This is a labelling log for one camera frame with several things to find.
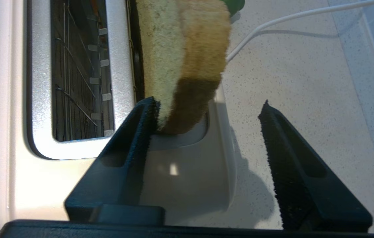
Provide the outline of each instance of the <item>green object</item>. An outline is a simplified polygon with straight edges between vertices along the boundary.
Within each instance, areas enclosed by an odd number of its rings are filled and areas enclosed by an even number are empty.
[[[245,4],[244,0],[221,0],[221,1],[223,1],[227,5],[230,17],[236,14],[239,10],[243,9],[244,4]]]

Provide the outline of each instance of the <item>white power cord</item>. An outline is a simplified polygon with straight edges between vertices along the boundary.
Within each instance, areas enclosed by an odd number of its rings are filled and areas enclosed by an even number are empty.
[[[364,6],[369,6],[374,4],[374,0],[368,0],[364,2],[357,2],[357,3],[350,3],[350,4],[344,4],[344,5],[339,5],[339,6],[332,6],[332,7],[326,7],[326,8],[320,8],[320,9],[313,9],[309,11],[304,11],[304,12],[298,12],[294,13],[282,18],[278,18],[272,21],[268,21],[267,23],[264,23],[258,27],[256,27],[252,32],[250,32],[238,45],[235,47],[231,53],[227,56],[226,60],[227,63],[234,58],[234,56],[237,55],[237,53],[255,36],[255,34],[267,27],[273,26],[275,24],[284,22],[284,21],[289,21],[293,20],[296,18],[302,18],[302,17],[307,17],[310,15],[316,15],[316,14],[321,14],[321,13],[327,13],[327,12],[336,12],[336,11],[342,11],[342,10],[347,10],[347,9],[354,9],[354,8],[359,8],[359,7],[364,7]]]

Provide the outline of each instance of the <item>slice of bread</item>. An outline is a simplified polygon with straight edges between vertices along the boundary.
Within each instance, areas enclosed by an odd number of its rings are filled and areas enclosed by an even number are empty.
[[[189,131],[225,68],[229,12],[220,0],[136,0],[145,96],[160,102],[158,130]]]

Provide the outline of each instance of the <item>toaster slot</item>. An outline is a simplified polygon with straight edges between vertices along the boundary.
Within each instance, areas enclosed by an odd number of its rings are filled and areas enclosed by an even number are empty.
[[[144,98],[134,0],[27,0],[27,137],[46,159],[95,158]],[[191,131],[154,136],[150,150],[199,142]]]

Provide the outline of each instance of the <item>chrome trim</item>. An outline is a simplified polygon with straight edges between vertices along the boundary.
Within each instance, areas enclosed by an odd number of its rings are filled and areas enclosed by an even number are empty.
[[[114,126],[134,107],[127,7],[124,0],[106,1]],[[95,158],[107,138],[58,142],[53,136],[50,1],[32,0],[32,140],[41,156],[67,160]]]

